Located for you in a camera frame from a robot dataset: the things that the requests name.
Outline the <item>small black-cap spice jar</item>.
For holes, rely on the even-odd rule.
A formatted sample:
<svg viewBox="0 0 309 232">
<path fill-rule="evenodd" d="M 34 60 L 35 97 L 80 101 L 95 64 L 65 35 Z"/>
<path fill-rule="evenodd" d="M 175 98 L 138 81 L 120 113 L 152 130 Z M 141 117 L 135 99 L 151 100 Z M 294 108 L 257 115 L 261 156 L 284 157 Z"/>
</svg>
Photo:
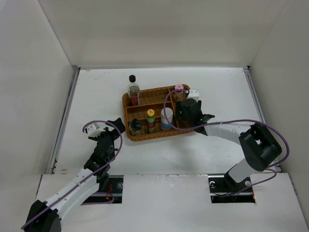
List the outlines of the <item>small black-cap spice jar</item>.
<svg viewBox="0 0 309 232">
<path fill-rule="evenodd" d="M 131 120 L 129 124 L 129 131 L 131 136 L 142 135 L 142 122 L 137 118 Z"/>
</svg>

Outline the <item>pink-cap spice shaker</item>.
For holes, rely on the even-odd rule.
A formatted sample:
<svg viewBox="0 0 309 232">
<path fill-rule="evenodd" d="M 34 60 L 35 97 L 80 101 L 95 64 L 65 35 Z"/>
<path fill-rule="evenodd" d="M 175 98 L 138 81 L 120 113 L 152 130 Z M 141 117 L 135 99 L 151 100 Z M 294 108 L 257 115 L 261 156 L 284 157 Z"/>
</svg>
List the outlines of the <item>pink-cap spice shaker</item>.
<svg viewBox="0 0 309 232">
<path fill-rule="evenodd" d="M 184 87 L 181 84 L 178 84 L 174 88 L 175 92 L 172 94 L 172 98 L 175 102 L 181 102 L 186 100 L 186 93 Z"/>
</svg>

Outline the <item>blue-label silver-lid shaker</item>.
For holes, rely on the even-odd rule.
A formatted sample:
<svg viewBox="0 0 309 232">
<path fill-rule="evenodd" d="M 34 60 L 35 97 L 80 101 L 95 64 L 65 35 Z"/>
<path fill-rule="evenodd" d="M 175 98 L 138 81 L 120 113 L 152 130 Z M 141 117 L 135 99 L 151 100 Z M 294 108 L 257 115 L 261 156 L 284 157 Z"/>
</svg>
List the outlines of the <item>blue-label silver-lid shaker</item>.
<svg viewBox="0 0 309 232">
<path fill-rule="evenodd" d="M 171 129 L 169 122 L 172 123 L 172 120 L 173 120 L 173 110 L 168 107 L 166 107 L 165 109 L 162 109 L 160 125 L 163 131 L 167 131 Z"/>
</svg>

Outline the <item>green sauce bottle yellow cap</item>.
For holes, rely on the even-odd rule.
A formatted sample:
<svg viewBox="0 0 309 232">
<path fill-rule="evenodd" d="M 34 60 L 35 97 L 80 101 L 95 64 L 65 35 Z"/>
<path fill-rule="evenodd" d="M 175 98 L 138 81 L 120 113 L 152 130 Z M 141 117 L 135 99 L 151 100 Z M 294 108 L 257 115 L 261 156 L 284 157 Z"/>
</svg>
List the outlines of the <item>green sauce bottle yellow cap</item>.
<svg viewBox="0 0 309 232">
<path fill-rule="evenodd" d="M 153 109 L 149 109 L 147 111 L 147 118 L 146 118 L 146 132 L 147 133 L 154 133 L 155 132 L 155 111 Z"/>
</svg>

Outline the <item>tall glass red-label bottle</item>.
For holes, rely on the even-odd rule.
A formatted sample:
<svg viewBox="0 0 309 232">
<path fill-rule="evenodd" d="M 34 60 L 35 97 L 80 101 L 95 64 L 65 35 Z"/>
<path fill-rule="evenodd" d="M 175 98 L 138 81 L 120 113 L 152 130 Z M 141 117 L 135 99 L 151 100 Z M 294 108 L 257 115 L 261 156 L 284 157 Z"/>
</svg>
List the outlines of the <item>tall glass red-label bottle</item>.
<svg viewBox="0 0 309 232">
<path fill-rule="evenodd" d="M 132 106 L 141 105 L 140 87 L 136 83 L 135 75 L 129 76 L 129 85 L 127 87 L 127 93 L 128 93 L 129 100 L 130 100 Z"/>
</svg>

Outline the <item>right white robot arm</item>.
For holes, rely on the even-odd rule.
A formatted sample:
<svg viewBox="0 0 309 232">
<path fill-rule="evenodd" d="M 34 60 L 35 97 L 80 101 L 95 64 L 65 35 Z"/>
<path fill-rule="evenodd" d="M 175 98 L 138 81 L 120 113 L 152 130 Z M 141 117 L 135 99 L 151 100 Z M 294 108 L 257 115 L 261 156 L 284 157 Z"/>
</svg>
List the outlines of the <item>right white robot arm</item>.
<svg viewBox="0 0 309 232">
<path fill-rule="evenodd" d="M 263 172 L 282 153 L 282 148 L 269 131 L 259 121 L 252 125 L 238 122 L 208 122 L 214 115 L 203 114 L 201 101 L 186 99 L 176 103 L 176 118 L 190 126 L 190 129 L 206 136 L 215 136 L 238 144 L 244 158 L 225 173 L 224 186 L 235 191 L 241 182 L 255 172 Z"/>
</svg>

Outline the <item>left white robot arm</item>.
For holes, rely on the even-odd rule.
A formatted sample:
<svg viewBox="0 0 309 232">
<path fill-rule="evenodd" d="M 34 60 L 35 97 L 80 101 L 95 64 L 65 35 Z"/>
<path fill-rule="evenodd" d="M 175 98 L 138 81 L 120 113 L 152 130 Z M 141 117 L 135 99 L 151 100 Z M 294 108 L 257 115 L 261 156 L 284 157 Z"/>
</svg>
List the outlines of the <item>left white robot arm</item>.
<svg viewBox="0 0 309 232">
<path fill-rule="evenodd" d="M 100 128 L 100 121 L 86 123 L 82 131 L 97 143 L 93 153 L 79 173 L 60 191 L 45 201 L 36 200 L 30 207 L 25 224 L 25 232 L 60 232 L 64 218 L 93 193 L 102 193 L 108 188 L 110 164 L 120 152 L 115 148 L 117 139 L 123 140 L 126 127 L 121 118 L 104 121 L 107 126 Z"/>
</svg>

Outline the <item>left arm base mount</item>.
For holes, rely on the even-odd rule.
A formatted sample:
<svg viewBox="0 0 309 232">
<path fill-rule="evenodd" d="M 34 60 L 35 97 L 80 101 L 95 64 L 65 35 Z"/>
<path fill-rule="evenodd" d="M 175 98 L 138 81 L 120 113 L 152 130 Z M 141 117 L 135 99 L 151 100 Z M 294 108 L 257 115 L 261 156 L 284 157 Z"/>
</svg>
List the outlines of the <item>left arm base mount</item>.
<svg viewBox="0 0 309 232">
<path fill-rule="evenodd" d="M 100 184 L 97 192 L 89 196 L 82 205 L 122 203 L 123 175 L 110 175 L 106 183 Z"/>
</svg>

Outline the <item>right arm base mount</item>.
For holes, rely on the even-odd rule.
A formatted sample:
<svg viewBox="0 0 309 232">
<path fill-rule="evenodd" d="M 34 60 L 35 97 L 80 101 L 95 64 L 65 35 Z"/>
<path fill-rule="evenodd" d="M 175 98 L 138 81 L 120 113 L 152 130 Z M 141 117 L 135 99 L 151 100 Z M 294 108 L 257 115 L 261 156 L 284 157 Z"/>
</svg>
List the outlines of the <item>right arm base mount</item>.
<svg viewBox="0 0 309 232">
<path fill-rule="evenodd" d="M 252 184 L 250 177 L 234 183 L 223 175 L 209 175 L 208 182 L 212 203 L 255 203 L 253 188 L 245 189 Z"/>
</svg>

